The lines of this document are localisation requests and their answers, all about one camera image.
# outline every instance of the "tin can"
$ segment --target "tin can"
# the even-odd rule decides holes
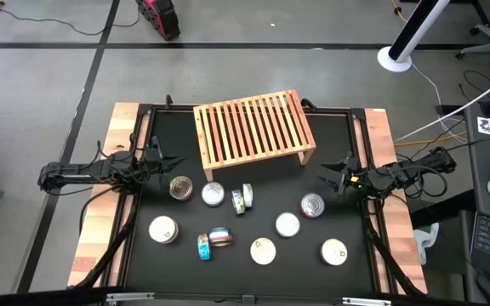
[[[243,184],[243,201],[245,207],[250,208],[253,206],[253,186],[251,184]]]
[[[162,244],[173,242],[178,234],[179,226],[167,216],[156,217],[149,225],[149,235],[152,240]]]
[[[321,246],[321,257],[327,264],[341,265],[347,259],[347,247],[337,239],[328,239]]]
[[[211,249],[209,247],[209,238],[207,234],[200,234],[197,237],[197,252],[201,260],[211,259]]]
[[[233,190],[231,192],[231,201],[234,206],[234,212],[240,215],[245,213],[245,203],[243,202],[243,195],[240,190]]]
[[[298,234],[299,220],[290,212],[285,212],[277,217],[276,230],[281,237],[292,237]]]
[[[324,212],[324,201],[318,194],[304,195],[300,203],[300,211],[307,218],[317,218]]]
[[[208,206],[217,207],[225,199],[225,189],[219,183],[207,183],[202,188],[202,199]]]
[[[234,241],[231,235],[231,230],[227,228],[216,228],[209,231],[209,244],[212,247],[224,247],[230,245]]]
[[[251,245],[251,258],[257,264],[269,264],[276,257],[276,246],[268,238],[259,238]]]
[[[185,201],[192,195],[192,182],[185,176],[178,176],[169,182],[169,194],[180,201]]]

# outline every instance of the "white cable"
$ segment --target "white cable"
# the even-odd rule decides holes
[[[490,93],[490,88],[489,88],[487,91],[485,91],[484,93],[482,93],[482,94],[478,95],[478,96],[477,96],[475,99],[471,100],[471,101],[470,101],[470,102],[468,102],[467,104],[465,104],[465,105],[463,105],[463,106],[459,107],[457,110],[454,110],[454,111],[452,111],[451,113],[449,113],[449,114],[447,114],[447,115],[443,116],[442,118],[440,118],[440,119],[438,119],[438,120],[435,120],[435,121],[433,121],[433,122],[431,122],[431,123],[429,123],[429,124],[427,124],[427,125],[425,125],[425,126],[423,126],[423,127],[420,127],[420,128],[418,128],[418,129],[416,129],[415,131],[413,131],[413,132],[411,132],[411,133],[408,133],[408,134],[406,134],[406,135],[404,135],[404,136],[400,137],[399,139],[397,139],[397,140],[395,140],[395,141],[400,141],[400,140],[406,139],[406,138],[408,138],[409,136],[414,135],[414,134],[416,134],[416,133],[418,133],[418,132],[421,132],[422,130],[424,130],[424,129],[426,129],[426,128],[430,128],[431,126],[433,126],[433,125],[437,124],[438,122],[441,122],[442,120],[446,120],[446,119],[448,119],[450,116],[455,115],[456,113],[458,113],[458,112],[462,111],[462,110],[463,110],[463,109],[465,109],[466,107],[468,107],[468,106],[470,106],[470,105],[473,105],[475,102],[477,102],[479,99],[481,99],[481,98],[485,97],[485,96],[486,96],[487,94],[489,94],[489,93]]]
[[[438,98],[438,105],[442,106],[442,98],[440,98],[440,92],[438,91],[438,87],[434,84],[434,82],[432,82],[432,80],[429,77],[427,77],[421,70],[419,70],[419,68],[417,68],[417,66],[414,63],[412,63],[412,66],[421,76],[423,76],[426,79],[426,81],[428,81],[432,85],[432,87],[434,87],[434,90],[436,91],[436,97]],[[451,132],[443,121],[440,121],[440,124],[442,125],[442,128],[446,133],[449,133],[449,135],[453,136],[453,138],[455,138],[459,143],[463,145],[466,144],[467,142],[466,139],[463,139],[462,137],[457,136],[453,132]]]

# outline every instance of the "wooden table frame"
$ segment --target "wooden table frame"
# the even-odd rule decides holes
[[[151,116],[149,115],[151,114],[145,114],[140,121],[136,120],[138,118],[138,111],[141,111],[140,108],[139,103],[115,104],[103,148],[107,155],[118,150],[126,150],[124,148],[129,148],[129,135],[136,130],[136,125],[139,128],[137,130],[139,132],[137,145],[138,147],[142,147],[145,144],[145,138],[148,130],[150,130],[149,118]],[[363,115],[366,121],[362,121],[362,124],[359,119],[354,119],[356,145],[361,164],[363,166],[368,164],[366,156],[369,150],[373,155],[373,163],[377,167],[386,163],[395,162],[396,153],[385,110],[366,109]],[[369,142],[365,143],[362,141],[364,136],[367,136]],[[141,151],[138,150],[136,154],[140,156]],[[96,185],[92,195],[100,193],[107,187],[106,185]],[[401,198],[405,198],[402,190],[395,191],[394,193]],[[120,218],[119,224],[122,226],[128,217],[132,201],[133,197],[131,195],[125,196],[119,201],[118,193],[108,192],[90,203],[85,214],[83,232],[77,245],[68,285],[72,286],[82,281],[86,274],[95,266],[109,245],[111,236],[114,235],[113,232],[115,229],[113,229],[113,226],[115,224],[115,218]],[[117,209],[119,204],[123,205],[121,213],[118,213],[119,210]],[[422,292],[427,292],[406,203],[390,196],[385,200],[383,214],[390,253],[413,284]],[[372,216],[371,219],[374,227],[377,229],[378,220],[375,216]],[[113,258],[111,273],[105,275],[105,280],[108,285],[114,286],[117,284],[117,277],[121,269],[123,256],[122,249],[121,247]],[[390,292],[390,282],[386,273],[385,264],[377,251],[376,263],[380,290],[381,292]],[[398,286],[398,291],[401,294],[404,293],[400,286]]]

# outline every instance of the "metal frame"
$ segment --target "metal frame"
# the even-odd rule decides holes
[[[145,115],[145,113],[147,111],[151,111],[150,112],[150,117],[149,117],[149,123],[148,123],[148,130],[147,130],[147,133],[146,133],[146,144],[148,144],[148,139],[152,136],[152,133],[153,133],[153,129],[154,129],[154,121],[155,121],[155,116],[156,116],[156,113],[158,112],[190,112],[191,113],[191,116],[193,116],[193,110],[192,108],[196,105],[173,105],[171,104],[171,99],[169,98],[169,101],[170,102],[167,102],[165,105],[162,105],[162,104],[156,104],[156,105],[145,105],[145,104],[141,104],[139,109],[138,109],[138,115],[136,117],[136,123],[137,122],[141,122],[141,119],[143,118],[143,116]],[[355,112],[356,112],[356,109],[346,109],[346,108],[308,108],[308,107],[304,107],[304,113],[306,115],[311,115],[311,114],[323,114],[323,115],[326,115],[326,114],[334,114],[334,115],[343,115],[343,116],[346,116],[346,119],[347,119],[347,122],[348,122],[348,135],[349,135],[349,138],[350,138],[350,144],[351,144],[351,148],[354,150],[355,154],[358,154],[358,143],[357,143],[357,139],[356,139],[356,130],[355,130],[355,125],[354,125],[354,119],[355,119]],[[365,147],[365,155],[367,157],[367,159],[370,161],[373,159],[373,156],[372,156],[372,151],[371,151],[371,146],[370,146],[370,142],[369,142],[369,136],[368,136],[368,130],[367,130],[367,124],[366,124],[366,121],[365,120],[360,120],[360,123],[361,123],[361,130],[362,130],[362,141],[364,143],[364,147]],[[134,133],[137,134],[140,130],[140,125],[136,124],[135,127],[134,127]],[[119,208],[118,210],[120,210],[121,214],[122,214],[122,210],[123,210],[123,202],[119,202]],[[134,198],[134,203],[132,205],[138,205],[136,209],[140,209],[140,201],[137,197]],[[367,212],[364,211],[364,205],[360,205],[359,206],[359,209],[360,209],[360,214],[363,216],[363,215],[368,215]],[[384,239],[384,244],[388,247],[388,243],[386,242],[387,241],[387,236],[386,236],[386,228],[385,228],[385,219],[383,217],[383,213],[378,213],[377,214],[377,218],[378,218],[378,225],[379,225],[379,232],[380,232],[380,236],[384,237],[382,239]],[[120,219],[115,219],[114,221],[114,224],[113,224],[113,229],[115,229],[118,225],[117,224],[120,224]],[[362,227],[363,227],[363,230],[364,230],[364,233],[366,235],[366,223],[364,221],[364,218],[362,218]],[[123,246],[123,250],[122,250],[122,261],[121,261],[121,268],[119,269],[119,272],[118,272],[118,277],[117,277],[117,286],[122,286],[123,288],[125,288],[125,284],[126,284],[126,278],[127,278],[127,274],[128,274],[128,264],[129,264],[129,260],[130,260],[130,254],[132,252],[132,241],[134,239],[134,232],[135,232],[135,227],[134,227],[134,230],[132,231],[132,234],[126,239],[126,241],[124,242],[124,246]],[[368,239],[365,239],[365,245],[367,247],[367,253],[368,253],[368,265],[369,265],[369,269],[370,269],[370,274],[371,274],[371,277],[370,277],[370,281],[371,281],[371,285],[372,285],[372,288],[374,289],[374,292],[377,292],[377,293],[380,293],[381,291],[381,286],[380,286],[380,281],[379,281],[379,272],[377,270],[377,262],[376,262],[376,256],[375,256],[375,251],[374,251],[374,247],[373,247],[373,244],[371,242],[369,242]],[[110,269],[111,266],[108,266],[108,270],[105,272],[107,275],[110,273]],[[388,277],[389,277],[389,284],[391,283],[391,280],[394,284],[394,291],[390,291],[391,293],[397,293],[397,290],[396,290],[396,282],[394,280],[394,277],[392,277],[392,275],[389,274],[389,270],[388,270],[388,267],[386,267],[386,270],[388,272]],[[202,295],[202,294],[169,294],[169,293],[157,293],[157,298],[178,298],[178,299],[191,299],[191,300],[194,300],[194,299],[201,299],[201,300],[215,300],[216,302],[223,302],[223,301],[234,301],[234,302],[241,302],[242,301],[242,297],[229,297],[229,296],[226,296],[226,295],[220,295],[220,296],[217,296],[217,295]],[[262,299],[274,299],[274,300],[279,300],[281,301],[282,299],[286,299],[286,300],[296,300],[296,301],[304,301],[305,302],[305,298],[304,297],[265,297],[265,296],[262,296]],[[332,301],[327,301],[326,299],[319,299],[319,298],[314,298],[312,297],[310,302],[315,302],[315,303],[322,303],[322,302],[332,302]]]

